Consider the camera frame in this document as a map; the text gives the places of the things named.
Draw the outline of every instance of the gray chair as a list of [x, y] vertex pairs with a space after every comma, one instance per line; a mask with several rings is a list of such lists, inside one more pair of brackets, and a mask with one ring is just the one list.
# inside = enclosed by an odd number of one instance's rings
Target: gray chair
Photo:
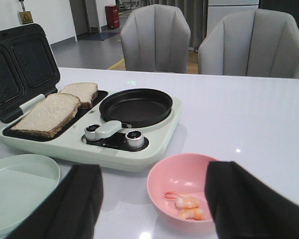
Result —
[[299, 78], [295, 19], [264, 9], [225, 16], [199, 47], [198, 73]]
[[126, 70], [186, 73], [189, 39], [190, 29], [179, 8], [138, 8], [121, 31]]

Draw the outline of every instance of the light green plate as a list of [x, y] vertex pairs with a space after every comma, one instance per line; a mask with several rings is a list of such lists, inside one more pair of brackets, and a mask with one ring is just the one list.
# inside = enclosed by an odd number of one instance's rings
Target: light green plate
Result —
[[16, 228], [55, 189], [60, 169], [51, 158], [23, 154], [0, 160], [0, 235]]

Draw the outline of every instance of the whole wheat bread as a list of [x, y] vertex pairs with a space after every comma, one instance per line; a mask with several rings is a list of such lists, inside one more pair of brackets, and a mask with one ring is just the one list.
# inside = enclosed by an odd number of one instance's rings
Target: whole wheat bread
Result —
[[75, 117], [80, 105], [80, 99], [72, 94], [50, 94], [11, 130], [52, 138]]
[[92, 108], [92, 103], [98, 96], [98, 85], [92, 82], [73, 83], [64, 87], [60, 93], [69, 93], [80, 98], [82, 109]]

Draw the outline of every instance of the frying pan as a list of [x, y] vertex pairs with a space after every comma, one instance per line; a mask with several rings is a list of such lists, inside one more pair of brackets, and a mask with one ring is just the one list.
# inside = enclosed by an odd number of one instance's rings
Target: frying pan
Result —
[[168, 94], [154, 89], [131, 89], [114, 93], [100, 104], [101, 116], [107, 122], [96, 133], [105, 138], [122, 128], [156, 124], [170, 114], [172, 104], [173, 100]]

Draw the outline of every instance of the warning sign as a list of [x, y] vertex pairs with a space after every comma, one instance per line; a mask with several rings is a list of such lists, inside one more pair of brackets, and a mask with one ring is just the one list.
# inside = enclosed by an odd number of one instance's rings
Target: warning sign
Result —
[[20, 17], [22, 24], [33, 23], [32, 15], [30, 11], [21, 11]]

